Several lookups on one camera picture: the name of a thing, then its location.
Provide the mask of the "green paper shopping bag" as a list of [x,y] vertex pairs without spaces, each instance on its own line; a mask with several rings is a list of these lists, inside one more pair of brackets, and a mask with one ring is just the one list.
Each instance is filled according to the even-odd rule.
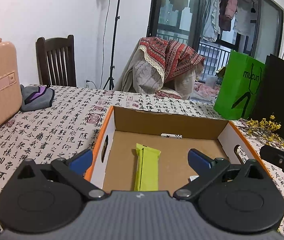
[[231,51],[214,110],[227,120],[248,118],[256,105],[264,75],[264,63]]

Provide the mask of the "hanging laundry clothes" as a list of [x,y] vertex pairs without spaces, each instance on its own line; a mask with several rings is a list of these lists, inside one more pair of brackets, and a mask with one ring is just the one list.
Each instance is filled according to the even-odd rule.
[[205,0],[201,38],[216,42],[223,33],[251,37],[256,16],[254,0]]

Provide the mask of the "red patterned draped blanket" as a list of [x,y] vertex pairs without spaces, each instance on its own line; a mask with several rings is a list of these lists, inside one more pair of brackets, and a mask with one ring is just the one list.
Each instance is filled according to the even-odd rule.
[[204,60],[178,41],[142,37],[114,89],[187,100],[204,70]]

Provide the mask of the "yellow dried flowers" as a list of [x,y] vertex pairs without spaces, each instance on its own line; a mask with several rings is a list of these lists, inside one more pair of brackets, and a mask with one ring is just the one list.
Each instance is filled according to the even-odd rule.
[[277,145],[284,148],[284,139],[278,134],[281,124],[276,121],[275,116],[272,114],[268,119],[262,118],[261,120],[244,120],[247,135],[261,139],[263,144]]

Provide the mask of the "grey purple folded cloth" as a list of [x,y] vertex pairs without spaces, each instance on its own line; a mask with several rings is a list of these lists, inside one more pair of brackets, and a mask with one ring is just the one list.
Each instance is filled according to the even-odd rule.
[[50,86],[20,85],[22,94],[22,112],[49,108],[53,104],[55,91]]

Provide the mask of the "orange cardboard box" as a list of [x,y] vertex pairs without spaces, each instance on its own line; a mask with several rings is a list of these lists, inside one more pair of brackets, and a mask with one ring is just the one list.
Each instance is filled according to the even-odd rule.
[[257,151],[231,121],[109,107],[93,149],[85,179],[107,192],[133,190],[137,144],[160,150],[159,189],[173,193],[195,174],[187,161],[192,148],[212,159],[240,164],[241,147],[249,159],[263,164]]

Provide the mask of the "lime green snack packet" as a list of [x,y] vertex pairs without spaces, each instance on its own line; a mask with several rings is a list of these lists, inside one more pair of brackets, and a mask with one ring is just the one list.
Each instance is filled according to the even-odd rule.
[[135,176],[135,191],[158,191],[160,150],[142,144],[136,144],[138,156]]

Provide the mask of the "dark wooden chair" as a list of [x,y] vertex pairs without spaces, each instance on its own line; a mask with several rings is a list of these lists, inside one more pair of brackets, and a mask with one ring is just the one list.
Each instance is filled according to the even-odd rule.
[[76,87],[73,35],[38,38],[36,59],[40,84]]

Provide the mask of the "black paper shopping bag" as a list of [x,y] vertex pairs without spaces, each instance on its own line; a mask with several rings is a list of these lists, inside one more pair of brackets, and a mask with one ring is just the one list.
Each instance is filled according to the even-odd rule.
[[265,62],[265,76],[251,119],[275,117],[281,125],[277,133],[284,139],[284,59],[270,54]]

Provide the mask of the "black studio light stand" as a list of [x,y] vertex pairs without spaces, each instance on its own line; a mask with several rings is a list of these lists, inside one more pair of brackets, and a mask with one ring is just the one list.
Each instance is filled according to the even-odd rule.
[[113,90],[114,85],[114,77],[113,77],[113,71],[115,69],[114,66],[114,53],[115,53],[115,42],[116,42],[116,36],[117,36],[117,28],[118,28],[118,20],[120,19],[119,15],[119,9],[120,9],[120,2],[121,0],[117,1],[117,8],[114,18],[114,29],[113,29],[113,39],[112,39],[112,50],[111,50],[111,64],[110,64],[110,70],[109,70],[109,77],[103,87],[103,89],[106,89],[107,85],[109,85],[109,90]]

